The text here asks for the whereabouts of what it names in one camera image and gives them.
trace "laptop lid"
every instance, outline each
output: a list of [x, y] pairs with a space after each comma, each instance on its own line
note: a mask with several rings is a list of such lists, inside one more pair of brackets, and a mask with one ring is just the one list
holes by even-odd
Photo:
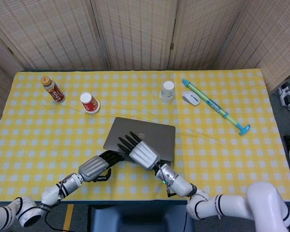
[[[167, 163], [174, 160], [175, 148], [175, 127], [144, 122], [129, 118], [116, 117], [110, 132], [106, 138], [103, 148], [111, 151], [122, 152], [117, 146], [119, 137], [124, 138], [129, 132], [134, 132], [143, 141], [150, 145], [160, 154], [160, 159]], [[124, 156], [125, 161], [134, 162], [128, 155]]]

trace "paper cup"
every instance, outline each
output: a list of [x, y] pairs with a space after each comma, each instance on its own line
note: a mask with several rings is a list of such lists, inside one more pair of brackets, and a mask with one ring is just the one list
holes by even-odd
[[100, 102], [96, 100], [90, 93], [82, 93], [80, 99], [87, 113], [94, 114], [100, 109]]
[[164, 102], [168, 102], [173, 99], [175, 94], [174, 83], [172, 81], [166, 81], [162, 85], [162, 90], [160, 92], [160, 99]]

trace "red cup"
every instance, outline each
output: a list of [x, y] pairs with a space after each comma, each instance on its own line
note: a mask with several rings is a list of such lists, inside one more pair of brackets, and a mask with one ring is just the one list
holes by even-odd
[[80, 99], [87, 113], [94, 114], [100, 109], [100, 102], [96, 100], [90, 93], [82, 93]]

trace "yellow checkered tablecloth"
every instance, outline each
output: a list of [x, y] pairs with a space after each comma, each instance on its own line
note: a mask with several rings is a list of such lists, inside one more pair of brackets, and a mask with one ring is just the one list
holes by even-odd
[[[56, 103], [40, 83], [53, 79], [66, 94]], [[181, 93], [186, 78], [243, 125], [244, 136], [207, 104], [192, 106]], [[175, 82], [176, 96], [159, 99], [161, 85]], [[101, 108], [84, 112], [88, 91]], [[0, 122], [0, 201], [30, 195], [103, 152], [116, 116], [176, 127], [173, 168], [211, 196], [245, 194], [258, 180], [272, 182], [290, 200], [290, 171], [259, 69], [234, 71], [19, 72]], [[121, 162], [107, 182], [84, 183], [69, 201], [168, 199], [163, 183], [136, 164]]]

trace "white mouse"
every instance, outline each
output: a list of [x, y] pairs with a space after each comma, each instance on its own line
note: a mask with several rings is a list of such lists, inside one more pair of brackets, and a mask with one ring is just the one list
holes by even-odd
[[201, 101], [200, 97], [192, 91], [183, 92], [182, 97], [183, 97], [184, 101], [186, 101], [192, 105], [198, 105]]

